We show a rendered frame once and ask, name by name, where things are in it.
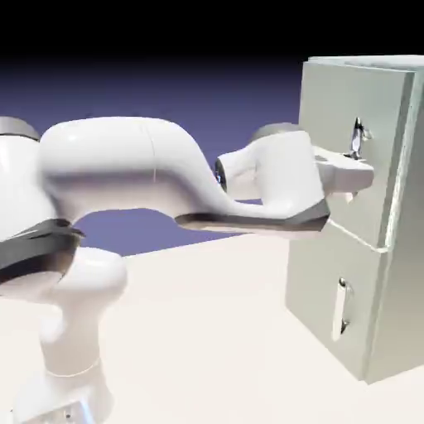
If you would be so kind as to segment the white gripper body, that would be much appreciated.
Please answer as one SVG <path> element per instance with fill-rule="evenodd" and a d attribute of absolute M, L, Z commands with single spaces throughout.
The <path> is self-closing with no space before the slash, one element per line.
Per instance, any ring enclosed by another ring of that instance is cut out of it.
<path fill-rule="evenodd" d="M 374 168 L 363 160 L 355 160 L 339 152 L 314 146 L 315 177 L 311 186 L 313 198 L 325 198 L 334 193 L 356 193 L 373 184 Z"/>

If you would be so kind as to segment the tall pale cabinet door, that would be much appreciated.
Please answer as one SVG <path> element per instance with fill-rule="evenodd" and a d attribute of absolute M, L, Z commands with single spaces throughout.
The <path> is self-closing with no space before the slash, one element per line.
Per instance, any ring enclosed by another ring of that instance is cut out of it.
<path fill-rule="evenodd" d="M 313 143 L 346 153 L 356 121 L 369 133 L 361 153 L 374 168 L 373 184 L 352 200 L 333 195 L 329 202 L 333 222 L 375 248 L 386 244 L 398 173 L 423 89 L 423 74 L 413 70 L 303 65 L 299 123 Z"/>

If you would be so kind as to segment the short pale cabinet door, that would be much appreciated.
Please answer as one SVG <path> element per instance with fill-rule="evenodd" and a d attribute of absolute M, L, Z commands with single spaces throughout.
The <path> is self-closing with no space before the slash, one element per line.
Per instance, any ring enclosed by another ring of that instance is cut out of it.
<path fill-rule="evenodd" d="M 365 379 L 388 250 L 374 248 L 334 224 L 289 248 L 286 306 L 357 379 Z M 337 283 L 352 286 L 350 323 L 332 339 Z"/>

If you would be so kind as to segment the pale grey-green cabinet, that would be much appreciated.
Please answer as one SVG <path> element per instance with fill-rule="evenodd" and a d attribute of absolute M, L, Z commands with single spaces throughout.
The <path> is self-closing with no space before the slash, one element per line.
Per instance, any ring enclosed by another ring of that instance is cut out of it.
<path fill-rule="evenodd" d="M 424 77 L 424 56 L 420 55 L 327 56 L 306 62 L 413 70 Z M 383 247 L 388 255 L 363 379 L 367 383 L 424 365 L 424 89 L 397 177 Z"/>

